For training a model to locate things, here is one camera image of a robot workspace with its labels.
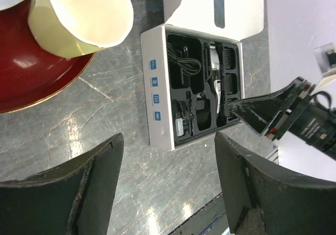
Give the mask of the black comb guard attachment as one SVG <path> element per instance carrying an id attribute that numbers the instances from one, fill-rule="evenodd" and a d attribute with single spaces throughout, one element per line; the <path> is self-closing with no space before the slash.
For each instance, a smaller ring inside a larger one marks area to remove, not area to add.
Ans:
<path id="1" fill-rule="evenodd" d="M 236 55 L 233 48 L 223 48 L 223 66 L 227 70 L 233 70 L 236 68 Z"/>

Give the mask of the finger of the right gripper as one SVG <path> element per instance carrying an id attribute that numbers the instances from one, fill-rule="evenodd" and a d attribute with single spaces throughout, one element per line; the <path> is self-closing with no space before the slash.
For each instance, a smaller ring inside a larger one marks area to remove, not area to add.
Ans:
<path id="1" fill-rule="evenodd" d="M 271 94 L 231 102 L 229 109 L 259 135 L 284 135 L 312 99 L 312 83 L 297 77 Z"/>

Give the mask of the white clipper kit box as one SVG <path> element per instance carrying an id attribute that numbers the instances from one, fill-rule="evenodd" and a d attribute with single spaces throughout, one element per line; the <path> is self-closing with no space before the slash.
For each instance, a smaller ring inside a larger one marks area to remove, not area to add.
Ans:
<path id="1" fill-rule="evenodd" d="M 163 0 L 164 23 L 141 34 L 141 51 L 148 115 L 149 142 L 164 150 L 176 147 L 226 127 L 227 122 L 216 113 L 216 96 L 210 81 L 209 47 L 215 45 L 221 64 L 222 102 L 244 97 L 242 40 L 264 28 L 264 0 Z M 223 48 L 233 48 L 236 68 L 223 66 Z M 238 92 L 228 95 L 224 76 L 234 73 Z M 192 96 L 194 136 L 187 130 L 176 136 L 176 103 L 181 101 L 188 120 L 186 92 Z M 200 131 L 195 103 L 209 99 L 211 126 Z"/>

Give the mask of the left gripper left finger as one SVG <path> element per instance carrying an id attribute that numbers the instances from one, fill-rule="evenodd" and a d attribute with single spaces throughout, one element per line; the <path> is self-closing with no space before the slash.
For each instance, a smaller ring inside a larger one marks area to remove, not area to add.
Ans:
<path id="1" fill-rule="evenodd" d="M 107 234 L 124 139 L 23 180 L 1 182 L 1 234 Z"/>

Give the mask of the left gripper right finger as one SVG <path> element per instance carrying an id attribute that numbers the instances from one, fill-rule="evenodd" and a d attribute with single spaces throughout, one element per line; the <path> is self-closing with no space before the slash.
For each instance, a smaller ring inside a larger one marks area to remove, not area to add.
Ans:
<path id="1" fill-rule="evenodd" d="M 230 232 L 335 234 L 335 183 L 284 168 L 223 133 L 215 153 Z"/>

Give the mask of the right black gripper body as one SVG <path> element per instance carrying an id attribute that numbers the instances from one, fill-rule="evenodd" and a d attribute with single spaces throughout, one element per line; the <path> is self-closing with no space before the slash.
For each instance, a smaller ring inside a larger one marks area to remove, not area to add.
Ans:
<path id="1" fill-rule="evenodd" d="M 312 96 L 303 112 L 288 131 L 328 156 L 335 156 L 335 108 L 326 91 Z"/>

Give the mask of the small black cleaning brush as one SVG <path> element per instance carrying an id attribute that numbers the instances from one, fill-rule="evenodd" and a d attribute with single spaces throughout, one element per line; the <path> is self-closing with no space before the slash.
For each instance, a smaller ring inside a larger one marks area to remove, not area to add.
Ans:
<path id="1" fill-rule="evenodd" d="M 190 136 L 194 136 L 194 130 L 193 130 L 193 119 L 194 119 L 194 113 L 192 109 L 192 96 L 191 92 L 186 92 L 186 102 L 187 102 L 187 113 L 188 113 L 188 132 Z"/>

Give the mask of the black silver hair clipper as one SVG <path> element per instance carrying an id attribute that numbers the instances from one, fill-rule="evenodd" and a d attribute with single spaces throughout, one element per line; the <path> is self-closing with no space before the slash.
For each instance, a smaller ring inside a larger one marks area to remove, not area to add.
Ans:
<path id="1" fill-rule="evenodd" d="M 209 47 L 209 59 L 210 59 L 210 81 L 213 88 L 213 92 L 216 96 L 216 113 L 217 115 L 221 112 L 221 102 L 222 102 L 222 73 L 221 73 L 221 63 L 219 60 L 219 55 L 215 45 L 210 45 Z"/>

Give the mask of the small oil bottle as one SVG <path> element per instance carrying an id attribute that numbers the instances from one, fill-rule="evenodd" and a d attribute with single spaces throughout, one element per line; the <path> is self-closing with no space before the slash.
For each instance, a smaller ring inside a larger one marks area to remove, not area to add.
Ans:
<path id="1" fill-rule="evenodd" d="M 175 113 L 175 131 L 176 136 L 181 137 L 186 134 L 188 130 L 188 120 L 185 116 L 185 109 L 181 101 L 176 103 L 176 113 Z"/>

